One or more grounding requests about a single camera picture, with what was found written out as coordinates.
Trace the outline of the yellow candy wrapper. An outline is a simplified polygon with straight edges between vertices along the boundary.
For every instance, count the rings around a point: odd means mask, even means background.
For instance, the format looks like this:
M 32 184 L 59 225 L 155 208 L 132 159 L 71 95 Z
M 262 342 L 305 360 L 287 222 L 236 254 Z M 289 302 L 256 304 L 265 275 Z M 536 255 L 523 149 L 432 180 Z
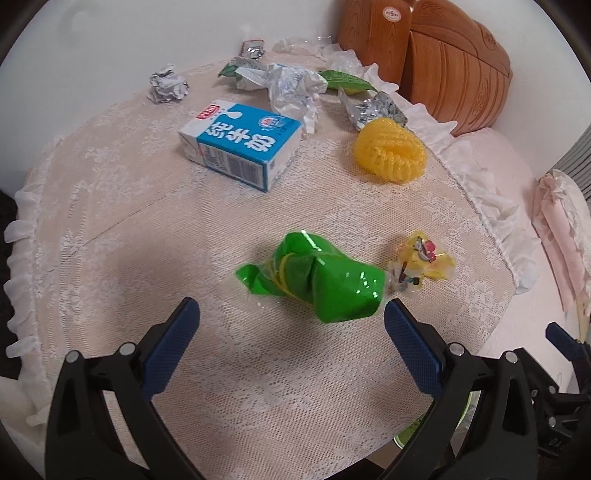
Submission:
M 423 231 L 414 231 L 396 250 L 388 264 L 392 292 L 416 292 L 425 280 L 449 280 L 456 268 L 455 259 L 441 250 Z

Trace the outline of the green plastic wrapper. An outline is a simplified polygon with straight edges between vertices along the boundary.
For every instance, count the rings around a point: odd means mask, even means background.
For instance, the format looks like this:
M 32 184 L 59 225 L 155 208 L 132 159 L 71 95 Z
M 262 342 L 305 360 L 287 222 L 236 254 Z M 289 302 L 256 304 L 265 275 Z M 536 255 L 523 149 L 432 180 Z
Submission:
M 235 276 L 253 295 L 307 303 L 322 323 L 373 316 L 388 286 L 385 270 L 356 261 L 304 230 L 288 233 L 266 262 L 243 264 Z

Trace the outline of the yellow foam fruit net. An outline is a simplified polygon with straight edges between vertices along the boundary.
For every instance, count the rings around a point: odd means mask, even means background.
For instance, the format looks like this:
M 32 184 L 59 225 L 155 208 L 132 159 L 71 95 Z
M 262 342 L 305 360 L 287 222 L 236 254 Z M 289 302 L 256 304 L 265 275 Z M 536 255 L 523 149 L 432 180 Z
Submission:
M 389 118 L 370 121 L 353 144 L 353 158 L 363 169 L 396 184 L 421 177 L 427 165 L 427 150 L 411 131 Z

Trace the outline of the silver foil wrapper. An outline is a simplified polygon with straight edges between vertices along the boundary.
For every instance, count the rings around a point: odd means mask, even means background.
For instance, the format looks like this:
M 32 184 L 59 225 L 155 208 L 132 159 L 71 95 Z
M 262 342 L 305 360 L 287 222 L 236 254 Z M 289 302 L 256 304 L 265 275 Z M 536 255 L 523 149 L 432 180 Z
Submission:
M 358 131 L 361 131 L 370 122 L 380 118 L 393 120 L 403 128 L 407 126 L 407 116 L 386 92 L 380 91 L 361 103 L 353 103 L 342 87 L 339 87 L 338 96 L 339 101 L 346 108 L 349 121 Z

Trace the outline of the blue white milk carton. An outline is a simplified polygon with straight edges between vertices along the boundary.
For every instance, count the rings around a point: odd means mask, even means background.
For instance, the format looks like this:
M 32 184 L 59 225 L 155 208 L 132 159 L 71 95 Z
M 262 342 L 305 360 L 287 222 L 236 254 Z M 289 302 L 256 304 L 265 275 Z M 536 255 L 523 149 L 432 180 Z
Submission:
M 178 135 L 190 161 L 267 192 L 297 151 L 301 122 L 225 100 L 215 100 Z

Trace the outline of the small paper ball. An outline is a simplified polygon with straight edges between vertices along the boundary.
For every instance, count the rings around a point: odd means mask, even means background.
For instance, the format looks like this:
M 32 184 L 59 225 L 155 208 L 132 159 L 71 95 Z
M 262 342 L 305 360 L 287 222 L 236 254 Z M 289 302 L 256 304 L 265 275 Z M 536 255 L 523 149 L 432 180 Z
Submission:
M 149 84 L 147 98 L 154 104 L 183 101 L 189 92 L 186 80 L 175 72 L 173 65 L 151 74 Z

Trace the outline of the large white wrapper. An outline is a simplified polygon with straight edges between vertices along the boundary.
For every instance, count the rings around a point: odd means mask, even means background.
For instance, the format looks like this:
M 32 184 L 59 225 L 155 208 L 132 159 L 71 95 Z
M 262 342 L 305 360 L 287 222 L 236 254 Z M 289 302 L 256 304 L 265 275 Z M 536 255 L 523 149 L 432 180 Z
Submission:
M 328 90 L 328 82 L 301 66 L 270 64 L 266 87 L 271 111 L 301 122 L 304 132 L 314 134 L 318 121 L 315 100 Z

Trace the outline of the clear plastic wrapper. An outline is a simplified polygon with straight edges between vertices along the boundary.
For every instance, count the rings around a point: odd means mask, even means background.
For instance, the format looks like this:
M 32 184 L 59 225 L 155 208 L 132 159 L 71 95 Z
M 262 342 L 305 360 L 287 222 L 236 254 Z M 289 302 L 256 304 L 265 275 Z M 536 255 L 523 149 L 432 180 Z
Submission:
M 332 42 L 331 36 L 290 37 L 276 42 L 271 49 L 276 53 L 315 56 L 323 60 L 342 50 L 337 43 Z

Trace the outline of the small silver red wrapper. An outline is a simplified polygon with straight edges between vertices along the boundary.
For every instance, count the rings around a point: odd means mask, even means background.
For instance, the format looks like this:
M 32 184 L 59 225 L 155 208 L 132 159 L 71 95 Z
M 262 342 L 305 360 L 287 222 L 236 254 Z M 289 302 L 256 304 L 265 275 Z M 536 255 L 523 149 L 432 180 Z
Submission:
M 266 53 L 263 39 L 249 39 L 242 42 L 239 56 L 246 59 L 258 60 Z

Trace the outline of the green plastic trash basket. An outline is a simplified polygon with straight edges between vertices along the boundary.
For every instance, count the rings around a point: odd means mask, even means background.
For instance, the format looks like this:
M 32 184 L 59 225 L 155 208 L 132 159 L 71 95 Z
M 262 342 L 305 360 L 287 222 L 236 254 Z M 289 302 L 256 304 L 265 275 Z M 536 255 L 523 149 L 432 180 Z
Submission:
M 454 432 L 453 438 L 458 438 L 461 432 L 466 433 L 468 427 L 470 426 L 472 419 L 474 417 L 474 413 L 480 399 L 480 391 L 471 392 L 468 397 L 467 404 L 464 408 L 464 411 L 460 417 L 460 420 L 457 424 L 456 430 Z M 422 422 L 424 420 L 424 415 L 420 416 L 419 418 L 415 419 L 415 421 L 405 428 L 402 432 L 397 435 L 394 435 L 393 441 L 396 446 L 400 449 L 404 449 L 405 446 L 408 444 L 412 436 L 415 432 L 419 429 Z

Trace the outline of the folded pink quilt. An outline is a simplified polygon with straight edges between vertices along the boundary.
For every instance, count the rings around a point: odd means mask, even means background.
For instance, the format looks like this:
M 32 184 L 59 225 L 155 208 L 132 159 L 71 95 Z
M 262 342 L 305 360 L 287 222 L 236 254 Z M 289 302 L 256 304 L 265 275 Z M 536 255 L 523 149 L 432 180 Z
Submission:
M 553 169 L 535 190 L 532 223 L 542 241 L 565 311 L 590 314 L 590 211 L 574 180 Z

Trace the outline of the grey curtain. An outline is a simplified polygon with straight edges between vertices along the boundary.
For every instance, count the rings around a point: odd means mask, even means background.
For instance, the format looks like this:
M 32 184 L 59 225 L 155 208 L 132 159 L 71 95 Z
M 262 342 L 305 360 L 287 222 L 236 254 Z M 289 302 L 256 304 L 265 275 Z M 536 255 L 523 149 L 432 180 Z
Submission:
M 567 153 L 554 165 L 570 176 L 580 188 L 587 203 L 591 199 L 591 125 L 573 144 Z

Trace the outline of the pink bed sheet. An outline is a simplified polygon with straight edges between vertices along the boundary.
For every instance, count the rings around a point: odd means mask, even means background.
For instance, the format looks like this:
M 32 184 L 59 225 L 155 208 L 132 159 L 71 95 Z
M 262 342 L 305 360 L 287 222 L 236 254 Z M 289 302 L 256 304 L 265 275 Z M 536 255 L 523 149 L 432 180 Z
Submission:
M 573 367 L 545 332 L 547 325 L 555 322 L 576 337 L 579 326 L 576 308 L 563 310 L 551 263 L 532 224 L 538 177 L 509 141 L 492 128 L 459 136 L 446 158 L 467 175 L 465 181 L 490 222 L 515 284 L 515 294 L 480 354 L 498 357 L 523 347 L 565 391 L 574 375 Z

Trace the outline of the lace nightstand cover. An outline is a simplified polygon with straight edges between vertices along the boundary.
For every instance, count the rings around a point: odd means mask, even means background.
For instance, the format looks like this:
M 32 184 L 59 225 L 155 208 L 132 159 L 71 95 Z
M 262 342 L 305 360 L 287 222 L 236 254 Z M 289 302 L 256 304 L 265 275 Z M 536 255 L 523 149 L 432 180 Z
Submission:
M 507 199 L 474 195 L 493 179 L 425 109 L 409 111 L 429 149 L 419 179 L 395 185 L 356 166 L 355 130 L 327 95 L 317 131 L 264 193 L 181 151 L 179 129 L 211 101 L 266 106 L 263 92 L 239 93 L 217 73 L 214 64 L 189 71 L 190 95 L 177 104 L 137 94 L 112 106 L 56 141 L 15 196 L 5 291 L 17 341 L 7 352 L 22 370 L 1 387 L 1 417 L 35 462 L 65 354 L 110 354 L 186 296 L 200 306 L 200 328 L 154 402 L 208 478 L 324 479 L 424 413 L 429 400 L 380 315 L 325 324 L 303 301 L 252 296 L 235 278 L 287 233 L 321 235 L 384 267 L 408 234 L 426 232 L 457 266 L 411 295 L 411 308 L 471 351 L 515 294 L 502 243 Z

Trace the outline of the wooden headboard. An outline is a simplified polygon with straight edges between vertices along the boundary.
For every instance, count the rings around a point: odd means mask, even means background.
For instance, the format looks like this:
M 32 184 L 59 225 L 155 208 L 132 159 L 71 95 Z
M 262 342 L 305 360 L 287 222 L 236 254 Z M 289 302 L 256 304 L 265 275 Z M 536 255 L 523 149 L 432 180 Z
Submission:
M 455 121 L 455 136 L 492 126 L 505 106 L 509 55 L 451 1 L 346 1 L 338 43 L 436 120 Z

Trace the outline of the green snack packet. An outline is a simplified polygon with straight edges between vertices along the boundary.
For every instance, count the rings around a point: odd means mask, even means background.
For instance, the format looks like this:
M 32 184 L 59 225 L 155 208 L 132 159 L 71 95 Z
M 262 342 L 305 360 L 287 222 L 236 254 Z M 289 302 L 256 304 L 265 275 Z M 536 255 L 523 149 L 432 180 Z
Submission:
M 346 95 L 356 95 L 367 91 L 377 91 L 377 89 L 367 80 L 363 80 L 355 75 L 336 71 L 322 70 L 322 78 L 328 82 L 328 89 L 338 91 L 342 89 Z

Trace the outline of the green white crumpled packet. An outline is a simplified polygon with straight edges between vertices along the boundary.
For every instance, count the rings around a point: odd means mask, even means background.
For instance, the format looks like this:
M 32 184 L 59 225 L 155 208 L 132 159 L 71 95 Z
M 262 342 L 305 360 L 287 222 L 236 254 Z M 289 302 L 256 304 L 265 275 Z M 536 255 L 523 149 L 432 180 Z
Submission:
M 266 76 L 266 64 L 245 57 L 232 58 L 218 73 L 218 77 L 235 79 L 236 88 L 245 91 L 266 87 Z

